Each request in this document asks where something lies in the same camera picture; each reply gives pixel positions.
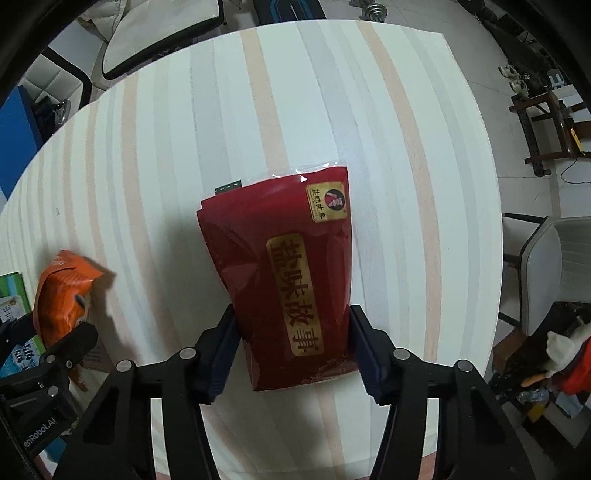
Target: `cable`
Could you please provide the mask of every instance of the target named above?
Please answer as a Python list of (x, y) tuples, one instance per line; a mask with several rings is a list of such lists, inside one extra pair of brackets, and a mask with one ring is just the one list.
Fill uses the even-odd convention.
[(566, 168), (565, 168), (565, 169), (562, 171), (562, 173), (560, 174), (560, 178), (561, 178), (561, 180), (562, 180), (563, 182), (565, 182), (565, 183), (570, 183), (571, 185), (582, 185), (583, 183), (589, 183), (589, 184), (591, 184), (591, 181), (568, 181), (568, 180), (565, 180), (565, 179), (564, 179), (564, 177), (563, 177), (563, 175), (564, 175), (564, 172), (565, 172), (565, 171), (567, 171), (567, 170), (568, 170), (570, 167), (572, 167), (574, 164), (576, 164), (578, 161), (579, 161), (579, 157), (575, 158), (575, 159), (574, 159), (574, 162), (572, 162), (572, 163), (571, 163), (571, 164), (570, 164), (568, 167), (566, 167)]

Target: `striped table surface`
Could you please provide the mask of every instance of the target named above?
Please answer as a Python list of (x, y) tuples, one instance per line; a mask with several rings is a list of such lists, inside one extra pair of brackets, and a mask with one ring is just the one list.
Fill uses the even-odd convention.
[[(501, 290), (501, 208), (482, 117), (440, 34), (359, 21), (267, 25), (149, 64), (42, 148), (0, 217), (0, 274), (29, 295), (58, 250), (110, 271), (94, 322), (114, 361), (162, 361), (229, 296), (195, 212), (215, 187), (348, 165), (352, 303), (397, 346), (484, 372)], [(430, 404), (425, 453), (436, 444)], [(388, 409), (357, 373), (254, 393), (240, 349), (203, 414), (223, 479), (369, 475)], [(155, 402), (157, 469), (167, 473)]]

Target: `clutter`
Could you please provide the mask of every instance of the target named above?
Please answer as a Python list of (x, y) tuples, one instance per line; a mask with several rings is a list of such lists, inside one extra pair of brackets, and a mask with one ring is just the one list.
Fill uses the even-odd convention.
[(544, 365), (544, 369), (547, 371), (546, 378), (567, 368), (590, 336), (591, 323), (586, 325), (581, 321), (570, 336), (548, 332), (546, 352), (550, 360)]
[[(33, 322), (46, 347), (70, 333), (86, 321), (90, 308), (90, 289), (102, 273), (84, 258), (68, 250), (60, 251), (43, 271), (37, 287)], [(84, 383), (77, 370), (70, 378), (83, 391)]]
[(571, 419), (575, 418), (583, 410), (583, 406), (579, 402), (577, 395), (567, 395), (564, 392), (560, 392), (554, 403)]
[(535, 388), (533, 390), (526, 390), (517, 395), (517, 401), (521, 404), (542, 402), (548, 403), (550, 400), (550, 392), (546, 388)]
[(255, 390), (356, 369), (348, 356), (352, 234), (346, 167), (276, 177), (202, 202)]
[[(0, 322), (13, 322), (31, 311), (22, 275), (10, 273), (0, 277)], [(41, 338), (35, 335), (23, 345), (16, 345), (0, 368), (0, 378), (28, 370), (39, 365), (45, 352)]]

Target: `logo sticker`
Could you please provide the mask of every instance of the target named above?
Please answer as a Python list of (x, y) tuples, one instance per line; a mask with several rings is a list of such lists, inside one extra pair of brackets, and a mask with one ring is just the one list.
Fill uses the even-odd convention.
[(326, 181), (306, 187), (312, 219), (315, 222), (347, 218), (347, 199), (342, 182)]

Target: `orange bag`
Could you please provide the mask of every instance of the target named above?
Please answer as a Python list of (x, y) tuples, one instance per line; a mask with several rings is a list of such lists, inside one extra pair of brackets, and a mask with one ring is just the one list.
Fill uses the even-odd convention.
[[(60, 251), (43, 271), (35, 295), (33, 325), (46, 348), (86, 320), (90, 289), (101, 275), (84, 258), (68, 250)], [(86, 389), (75, 370), (70, 378)]]

